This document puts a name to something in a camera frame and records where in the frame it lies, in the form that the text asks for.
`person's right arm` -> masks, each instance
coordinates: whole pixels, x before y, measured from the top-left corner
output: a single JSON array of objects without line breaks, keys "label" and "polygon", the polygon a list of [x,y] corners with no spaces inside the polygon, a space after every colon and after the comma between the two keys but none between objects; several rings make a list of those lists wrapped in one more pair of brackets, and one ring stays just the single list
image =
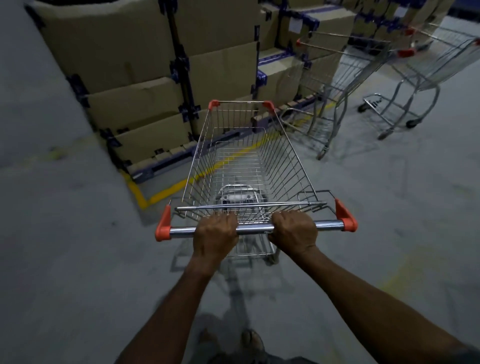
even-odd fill
[{"label": "person's right arm", "polygon": [[465,347],[417,311],[328,259],[315,245],[312,219],[297,211],[272,215],[269,240],[325,291],[354,335],[379,363],[443,363]]}]

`forearm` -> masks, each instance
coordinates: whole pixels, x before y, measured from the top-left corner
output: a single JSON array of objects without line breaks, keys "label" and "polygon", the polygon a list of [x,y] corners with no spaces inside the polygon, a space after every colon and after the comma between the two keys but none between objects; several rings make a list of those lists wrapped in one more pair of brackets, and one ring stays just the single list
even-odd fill
[{"label": "forearm", "polygon": [[178,283],[123,350],[117,363],[180,363],[210,278],[211,273],[201,262],[191,260]]},{"label": "forearm", "polygon": [[325,291],[379,363],[438,363],[462,345],[411,307],[333,263],[317,248],[294,260]]}]

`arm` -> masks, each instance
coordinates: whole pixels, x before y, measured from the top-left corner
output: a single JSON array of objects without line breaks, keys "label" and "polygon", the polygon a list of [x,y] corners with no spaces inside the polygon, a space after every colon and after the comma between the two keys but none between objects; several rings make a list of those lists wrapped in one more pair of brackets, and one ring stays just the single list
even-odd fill
[{"label": "arm", "polygon": [[235,215],[202,218],[193,237],[193,256],[175,287],[122,351],[117,364],[182,361],[193,318],[211,277],[238,241]]},{"label": "arm", "polygon": [[325,291],[360,343],[379,363],[442,363],[464,347],[417,311],[328,259],[301,212],[274,213],[269,239]]}]

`gray floor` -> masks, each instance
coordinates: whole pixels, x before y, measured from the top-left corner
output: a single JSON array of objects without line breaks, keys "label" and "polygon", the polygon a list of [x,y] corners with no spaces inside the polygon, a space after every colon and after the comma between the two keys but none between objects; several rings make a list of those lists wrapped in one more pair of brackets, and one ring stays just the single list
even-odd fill
[{"label": "gray floor", "polygon": [[[0,16],[8,25],[0,32],[0,358],[113,362],[179,278],[191,246],[154,241],[162,203],[137,208],[20,3],[2,1]],[[325,161],[296,143],[314,186],[334,190],[360,224],[354,234],[321,234],[318,246],[477,346],[479,71],[473,65],[443,84],[424,124],[378,142],[378,124],[354,106],[368,90],[391,89],[380,72],[351,100]],[[183,178],[180,169],[143,188],[154,193]],[[204,326],[227,351],[250,326],[275,355],[372,361],[325,294],[285,256],[274,267],[224,264],[191,338]]]}]

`yellow floor line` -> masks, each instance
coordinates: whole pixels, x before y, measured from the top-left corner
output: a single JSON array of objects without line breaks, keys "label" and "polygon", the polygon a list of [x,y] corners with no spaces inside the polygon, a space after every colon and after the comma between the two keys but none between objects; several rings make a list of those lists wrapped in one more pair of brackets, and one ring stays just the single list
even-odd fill
[{"label": "yellow floor line", "polygon": [[[327,104],[325,106],[325,109],[329,109],[331,108],[332,106],[334,105],[333,102]],[[312,119],[312,116],[309,116],[309,117],[306,117],[306,118],[303,118],[303,119],[300,119],[298,120],[295,124],[296,126],[299,126],[299,125],[302,125],[303,123],[307,122],[308,120],[311,120]],[[246,147],[244,149],[242,149],[241,151],[237,152],[237,153],[234,153],[232,154],[230,157],[222,160],[222,161],[219,161],[217,162],[212,168],[196,175],[195,178],[196,180],[201,178],[201,177],[205,177],[207,175],[209,175],[210,173],[212,173],[213,171],[215,171],[216,169],[222,167],[223,165],[225,165],[226,163],[230,162],[231,160],[234,160],[235,158],[241,156],[242,154],[252,150],[252,149],[255,149],[259,146],[261,146],[263,143],[265,143],[267,139],[266,138],[263,138],[262,140],[260,140],[259,142],[255,143],[254,145],[252,146],[249,146],[249,147]],[[137,201],[137,205],[140,209],[142,210],[145,210],[147,207],[151,206],[151,205],[154,205],[158,202],[160,202],[161,200],[164,200],[170,196],[172,196],[173,194],[183,190],[185,188],[185,186],[187,185],[187,179],[184,179],[180,182],[177,182],[176,184],[174,184],[173,186],[170,186],[169,188],[166,188],[165,190],[163,191],[160,191],[158,192],[157,194],[153,195],[152,197],[150,197],[148,200],[145,199],[144,195],[142,194],[142,191],[140,191],[140,188],[138,187],[138,185],[131,179],[131,177],[123,172],[123,171],[120,171],[120,173],[122,174],[122,176],[124,177],[126,183],[127,183],[127,187],[130,189],[131,193],[133,194],[133,196],[135,197],[136,201]]]}]

